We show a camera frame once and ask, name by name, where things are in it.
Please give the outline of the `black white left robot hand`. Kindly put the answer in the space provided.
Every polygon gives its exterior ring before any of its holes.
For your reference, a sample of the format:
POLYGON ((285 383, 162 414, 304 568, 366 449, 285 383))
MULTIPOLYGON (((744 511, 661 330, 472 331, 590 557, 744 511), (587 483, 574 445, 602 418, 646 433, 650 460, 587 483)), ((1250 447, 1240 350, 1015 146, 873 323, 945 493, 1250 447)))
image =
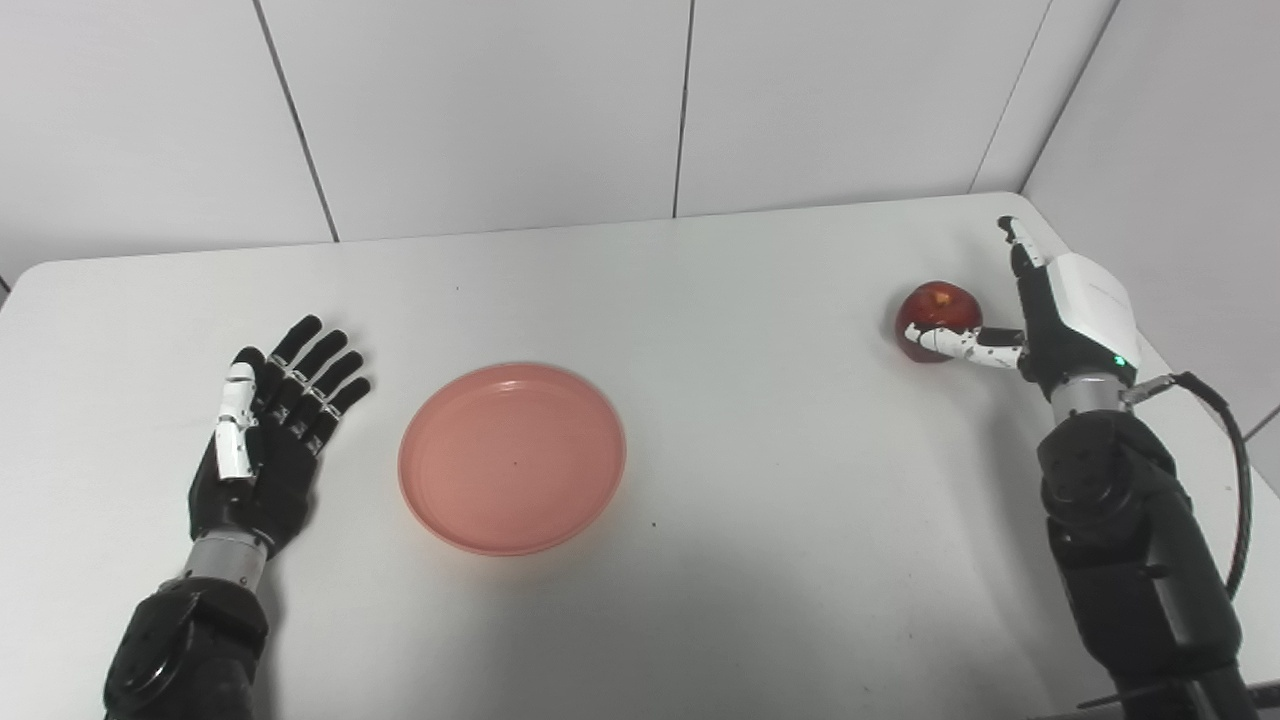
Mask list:
POLYGON ((276 346, 242 348, 188 492, 189 537, 250 536, 274 557, 305 528, 320 455, 371 389, 347 333, 303 316, 276 346))

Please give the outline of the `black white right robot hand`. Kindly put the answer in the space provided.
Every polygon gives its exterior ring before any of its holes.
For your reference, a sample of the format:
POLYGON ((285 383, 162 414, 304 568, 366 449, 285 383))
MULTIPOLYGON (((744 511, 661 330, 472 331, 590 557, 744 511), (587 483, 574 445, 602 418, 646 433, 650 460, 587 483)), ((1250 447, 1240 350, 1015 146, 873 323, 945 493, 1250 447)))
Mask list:
POLYGON ((1119 279, 1079 252, 1042 252, 1015 217, 1000 217, 997 227, 1010 247, 1024 327, 984 325, 970 293, 932 281, 916 287, 899 309, 900 348, 918 363, 957 359, 1016 370, 1046 398, 1080 378, 1133 387, 1139 333, 1119 279))

